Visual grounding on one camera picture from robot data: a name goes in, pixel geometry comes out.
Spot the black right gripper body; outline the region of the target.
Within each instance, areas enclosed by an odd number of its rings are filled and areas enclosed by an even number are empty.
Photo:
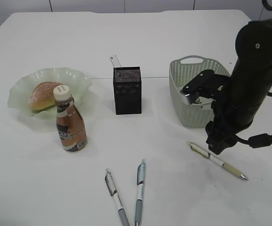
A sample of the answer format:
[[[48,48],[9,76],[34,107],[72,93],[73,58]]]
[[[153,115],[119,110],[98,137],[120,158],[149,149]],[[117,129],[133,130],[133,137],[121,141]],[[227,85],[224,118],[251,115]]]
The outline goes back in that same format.
[[[205,128],[209,150],[219,155],[224,149],[235,146],[237,142],[247,145],[248,141],[239,138],[237,134],[249,128],[253,120],[241,119],[236,107],[221,100],[214,100],[211,108],[214,118]]]

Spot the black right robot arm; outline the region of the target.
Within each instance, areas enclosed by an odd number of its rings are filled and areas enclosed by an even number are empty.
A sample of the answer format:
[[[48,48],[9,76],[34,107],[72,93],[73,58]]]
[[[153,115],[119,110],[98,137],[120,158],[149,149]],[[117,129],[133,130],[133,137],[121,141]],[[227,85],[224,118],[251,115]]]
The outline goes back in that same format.
[[[270,146],[272,135],[241,139],[272,87],[272,19],[251,21],[238,33],[235,49],[238,60],[232,75],[212,103],[214,119],[206,126],[206,143],[214,154],[237,142],[252,148]]]

